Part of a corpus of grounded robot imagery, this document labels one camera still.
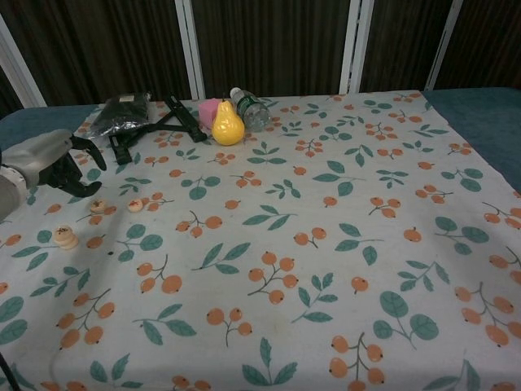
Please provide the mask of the black grey left robot hand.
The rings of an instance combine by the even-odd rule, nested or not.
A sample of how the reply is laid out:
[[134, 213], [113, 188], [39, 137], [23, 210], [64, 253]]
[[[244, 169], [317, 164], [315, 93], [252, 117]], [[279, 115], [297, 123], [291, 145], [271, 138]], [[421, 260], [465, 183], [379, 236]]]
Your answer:
[[71, 150], [86, 152], [99, 169], [107, 169], [101, 152], [89, 139], [77, 137], [69, 130], [53, 130], [28, 138], [1, 154], [1, 190], [16, 201], [23, 200], [28, 190], [44, 185], [79, 198], [94, 195], [102, 183], [81, 182], [82, 172], [70, 155]]

